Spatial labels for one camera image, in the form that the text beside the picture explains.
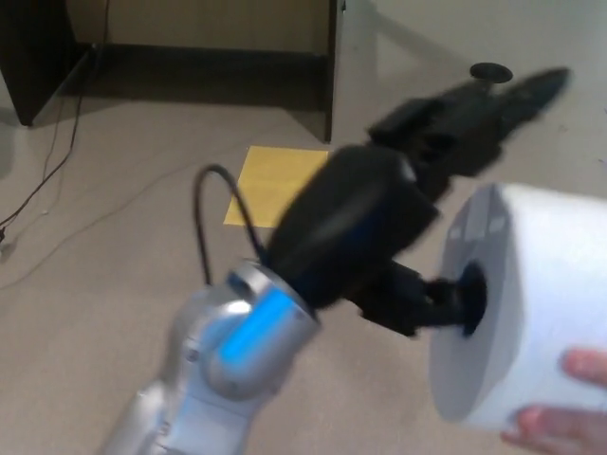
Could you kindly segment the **person's bare hand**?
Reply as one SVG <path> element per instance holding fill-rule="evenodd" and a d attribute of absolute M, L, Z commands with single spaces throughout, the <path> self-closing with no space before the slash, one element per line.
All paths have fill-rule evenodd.
<path fill-rule="evenodd" d="M 569 376 L 600 388 L 606 387 L 606 354 L 576 348 L 561 361 Z M 606 414 L 583 409 L 535 406 L 517 416 L 517 429 L 501 434 L 504 442 L 538 454 L 604 454 Z"/>

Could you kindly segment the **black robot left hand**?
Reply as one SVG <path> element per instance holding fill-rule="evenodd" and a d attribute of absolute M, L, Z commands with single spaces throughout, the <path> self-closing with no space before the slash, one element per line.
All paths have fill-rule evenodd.
<path fill-rule="evenodd" d="M 395 256 L 438 218 L 451 180 L 495 163 L 504 141 L 538 117 L 570 75 L 550 68 L 502 92 L 476 79 L 398 105 L 365 143 L 336 150 L 304 185 L 267 242 L 266 266 L 313 309 L 344 299 L 405 337 L 447 326 L 471 335 L 487 307 L 481 267 L 427 281 Z"/>

